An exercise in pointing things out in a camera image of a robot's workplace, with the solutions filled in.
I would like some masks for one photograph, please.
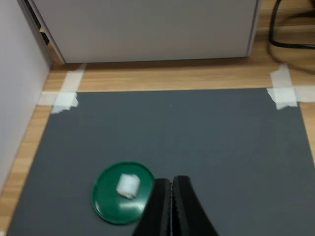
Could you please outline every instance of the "floor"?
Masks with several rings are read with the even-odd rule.
[[[288,63],[294,86],[315,86],[315,50],[269,46],[267,34],[275,0],[263,0],[252,55],[244,59],[88,64],[78,91],[232,89],[271,87],[270,72]],[[276,39],[315,44],[315,17],[292,16],[312,10],[309,0],[284,0],[280,6]],[[55,63],[44,91],[59,91],[67,71],[49,45]],[[315,103],[300,103],[313,156],[315,156]],[[50,115],[51,107],[37,106],[0,197],[0,232],[5,232]]]

